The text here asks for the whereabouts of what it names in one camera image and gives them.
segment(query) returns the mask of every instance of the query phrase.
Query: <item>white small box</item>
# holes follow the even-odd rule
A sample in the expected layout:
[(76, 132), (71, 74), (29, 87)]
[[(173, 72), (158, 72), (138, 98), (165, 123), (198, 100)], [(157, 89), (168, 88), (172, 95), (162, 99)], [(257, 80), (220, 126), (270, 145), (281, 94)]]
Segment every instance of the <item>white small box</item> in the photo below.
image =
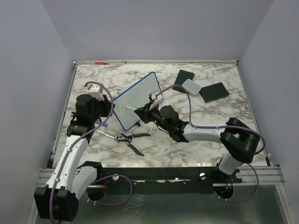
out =
[(196, 96), (201, 90), (201, 86), (193, 82), (191, 79), (187, 79), (182, 86), (185, 87), (186, 90), (194, 96)]

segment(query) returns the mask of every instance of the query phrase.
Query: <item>metal floor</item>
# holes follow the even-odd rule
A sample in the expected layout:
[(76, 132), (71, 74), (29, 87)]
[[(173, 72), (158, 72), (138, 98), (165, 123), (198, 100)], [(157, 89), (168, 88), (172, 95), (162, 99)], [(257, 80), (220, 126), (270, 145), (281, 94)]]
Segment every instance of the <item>metal floor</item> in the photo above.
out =
[[(244, 199), (254, 189), (236, 186), (231, 199)], [(103, 201), (115, 203), (125, 198), (109, 195)], [(240, 204), (204, 194), (133, 195), (126, 204), (117, 207), (94, 206), (86, 201), (82, 196), (72, 224), (287, 224), (274, 185), (260, 186), (256, 197)], [(37, 224), (50, 224), (50, 220), (38, 218)]]

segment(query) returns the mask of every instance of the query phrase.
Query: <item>black handle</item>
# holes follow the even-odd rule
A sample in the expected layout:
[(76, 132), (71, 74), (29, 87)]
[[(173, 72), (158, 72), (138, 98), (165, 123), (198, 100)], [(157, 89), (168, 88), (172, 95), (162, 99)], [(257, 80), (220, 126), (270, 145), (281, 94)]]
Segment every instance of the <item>black handle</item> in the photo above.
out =
[(141, 155), (144, 156), (141, 152), (138, 151), (137, 148), (135, 148), (135, 146), (133, 146), (132, 144), (128, 144), (128, 146), (137, 154), (137, 155)]
[(145, 136), (150, 136), (150, 134), (147, 134), (147, 133), (132, 134), (133, 138), (139, 138), (139, 137), (145, 137)]

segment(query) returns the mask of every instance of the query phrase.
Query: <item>cable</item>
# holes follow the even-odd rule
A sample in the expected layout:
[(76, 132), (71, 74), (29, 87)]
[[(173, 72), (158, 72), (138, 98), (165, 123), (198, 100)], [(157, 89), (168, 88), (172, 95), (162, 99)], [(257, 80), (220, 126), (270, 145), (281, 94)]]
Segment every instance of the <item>cable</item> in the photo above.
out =
[(182, 88), (185, 93), (187, 94), (187, 97), (188, 97), (188, 101), (189, 101), (189, 123), (192, 127), (195, 127), (195, 128), (203, 128), (203, 129), (220, 129), (220, 128), (235, 128), (235, 129), (240, 129), (240, 130), (244, 130), (244, 131), (248, 131), (248, 132), (252, 132), (253, 134), (257, 135), (258, 137), (260, 137), (262, 139), (262, 142), (263, 142), (263, 146), (262, 148), (257, 151), (255, 153), (256, 154), (259, 154), (260, 152), (262, 152), (265, 148), (266, 148), (266, 139), (259, 133), (259, 132), (256, 132), (250, 128), (246, 128), (246, 127), (240, 127), (240, 126), (233, 126), (233, 125), (223, 125), (223, 126), (196, 126), (194, 125), (192, 122), (191, 122), (191, 114), (192, 114), (192, 109), (191, 109), (191, 99), (190, 99), (190, 95), (188, 93), (188, 91), (185, 89), (185, 87), (181, 86), (181, 85), (171, 85), (169, 87), (167, 87), (166, 89), (162, 90), (161, 92), (159, 92), (158, 94), (156, 94), (156, 97), (161, 95), (163, 92), (169, 90), (170, 88), (173, 88), (173, 87), (180, 87)]
[(225, 189), (226, 189), (226, 190), (228, 189), (228, 185), (229, 185), (229, 183), (231, 183), (231, 182), (232, 182), (232, 178), (230, 178), (229, 181), (228, 181), (228, 183), (226, 184), (226, 186), (225, 186)]
[(105, 205), (105, 206), (117, 206), (117, 205), (121, 205), (121, 204), (126, 203), (126, 202), (130, 199), (130, 197), (132, 196), (132, 193), (133, 193), (133, 185), (132, 185), (132, 182), (131, 182), (130, 179), (127, 178), (126, 176), (124, 176), (124, 175), (120, 175), (120, 174), (113, 174), (113, 175), (105, 176), (105, 177), (103, 177), (103, 178), (101, 178), (101, 179), (98, 179), (98, 180), (92, 182), (91, 184), (100, 182), (100, 181), (102, 181), (102, 180), (106, 180), (107, 178), (110, 178), (110, 177), (113, 177), (113, 176), (120, 176), (120, 177), (123, 177), (123, 178), (127, 179), (127, 181), (129, 182), (131, 190), (130, 190), (130, 194), (129, 194), (129, 196), (127, 197), (127, 199), (124, 200), (123, 202), (119, 202), (119, 203), (115, 203), (115, 204), (107, 204), (107, 203), (97, 202), (97, 201), (93, 201), (93, 200), (91, 200), (91, 199), (89, 198), (88, 192), (86, 191), (86, 196), (87, 196), (87, 198), (88, 198), (87, 202), (91, 201), (91, 202), (93, 202), (94, 204), (101, 204), (101, 205)]
[(257, 172), (256, 172), (256, 170), (253, 168), (253, 166), (251, 166), (249, 163), (247, 163), (247, 165), (249, 165), (249, 166), (252, 168), (253, 172), (254, 172), (255, 175), (256, 175), (256, 190), (255, 190), (255, 192), (254, 192), (250, 197), (248, 197), (248, 198), (246, 198), (246, 199), (244, 199), (244, 200), (240, 200), (240, 201), (231, 201), (231, 200), (224, 199), (224, 198), (220, 197), (220, 196), (216, 193), (216, 191), (214, 190), (214, 193), (218, 196), (218, 199), (220, 199), (220, 200), (222, 200), (222, 201), (225, 201), (225, 202), (230, 202), (230, 203), (243, 203), (243, 202), (247, 202), (247, 201), (251, 200), (251, 199), (257, 194), (258, 189), (259, 189), (259, 186), (260, 186), (260, 182), (259, 182), (259, 179), (258, 179), (258, 176), (257, 176)]
[(95, 127), (94, 129), (92, 129), (92, 130), (86, 132), (85, 134), (81, 135), (77, 140), (75, 140), (75, 141), (73, 142), (73, 144), (71, 144), (69, 151), (66, 152), (66, 154), (65, 154), (65, 156), (64, 156), (64, 159), (62, 160), (60, 169), (59, 169), (59, 171), (58, 171), (58, 173), (57, 173), (57, 176), (56, 176), (56, 180), (57, 180), (57, 181), (56, 181), (56, 180), (54, 181), (54, 184), (53, 184), (53, 187), (52, 187), (52, 190), (51, 190), (51, 194), (50, 194), (50, 204), (49, 204), (49, 206), (50, 206), (50, 220), (51, 220), (52, 224), (56, 224), (55, 221), (54, 221), (54, 216), (53, 216), (53, 197), (54, 197), (54, 191), (55, 191), (55, 188), (56, 188), (57, 183), (58, 183), (58, 181), (59, 181), (59, 177), (60, 177), (60, 175), (61, 175), (61, 173), (62, 173), (62, 170), (63, 170), (63, 168), (64, 168), (64, 164), (65, 164), (65, 162), (66, 162), (66, 160), (67, 160), (69, 154), (71, 153), (72, 148), (73, 148), (73, 147), (74, 147), (74, 146), (75, 146), (81, 139), (85, 138), (85, 137), (86, 137), (87, 135), (89, 135), (90, 133), (93, 133), (95, 130), (97, 130), (99, 127), (101, 127), (104, 123), (106, 123), (107, 120), (111, 117), (112, 112), (113, 112), (113, 98), (112, 98), (111, 93), (109, 92), (109, 90), (108, 90), (102, 83), (97, 83), (97, 82), (93, 82), (93, 81), (89, 81), (89, 82), (85, 83), (84, 87), (86, 87), (88, 84), (91, 84), (91, 83), (92, 83), (92, 84), (97, 84), (97, 85), (101, 86), (101, 87), (108, 93), (108, 95), (109, 95), (109, 97), (110, 97), (110, 103), (111, 103), (110, 112), (109, 112), (107, 118), (103, 121), (103, 123), (99, 124), (97, 127)]

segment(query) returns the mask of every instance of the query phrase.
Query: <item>whiteboard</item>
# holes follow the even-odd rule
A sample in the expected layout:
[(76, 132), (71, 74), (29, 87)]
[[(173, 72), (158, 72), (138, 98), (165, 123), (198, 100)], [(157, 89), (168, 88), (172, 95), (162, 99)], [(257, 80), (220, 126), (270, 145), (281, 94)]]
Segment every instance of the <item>whiteboard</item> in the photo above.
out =
[(156, 90), (161, 91), (157, 76), (152, 71), (113, 100), (115, 104), (113, 112), (125, 131), (140, 121), (137, 114), (126, 106), (135, 109), (143, 107), (150, 102), (149, 94)]

